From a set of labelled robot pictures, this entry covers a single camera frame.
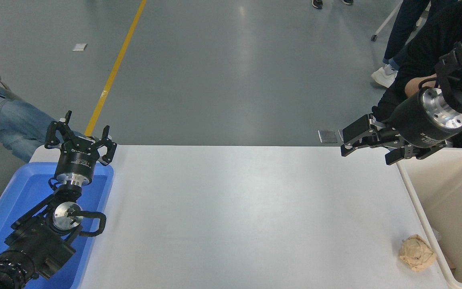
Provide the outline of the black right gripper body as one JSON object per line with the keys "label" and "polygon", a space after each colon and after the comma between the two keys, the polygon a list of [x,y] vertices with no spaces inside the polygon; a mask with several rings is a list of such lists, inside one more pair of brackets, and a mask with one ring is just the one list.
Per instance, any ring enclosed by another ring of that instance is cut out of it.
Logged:
{"label": "black right gripper body", "polygon": [[387,120],[408,143],[430,148],[462,132],[462,114],[440,90],[421,90],[396,107]]}

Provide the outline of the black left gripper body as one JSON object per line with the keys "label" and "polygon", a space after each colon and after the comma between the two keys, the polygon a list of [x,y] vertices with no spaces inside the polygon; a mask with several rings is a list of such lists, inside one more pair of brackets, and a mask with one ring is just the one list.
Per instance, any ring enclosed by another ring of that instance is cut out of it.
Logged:
{"label": "black left gripper body", "polygon": [[100,159],[100,139],[86,136],[62,136],[60,156],[54,173],[56,181],[92,181]]}

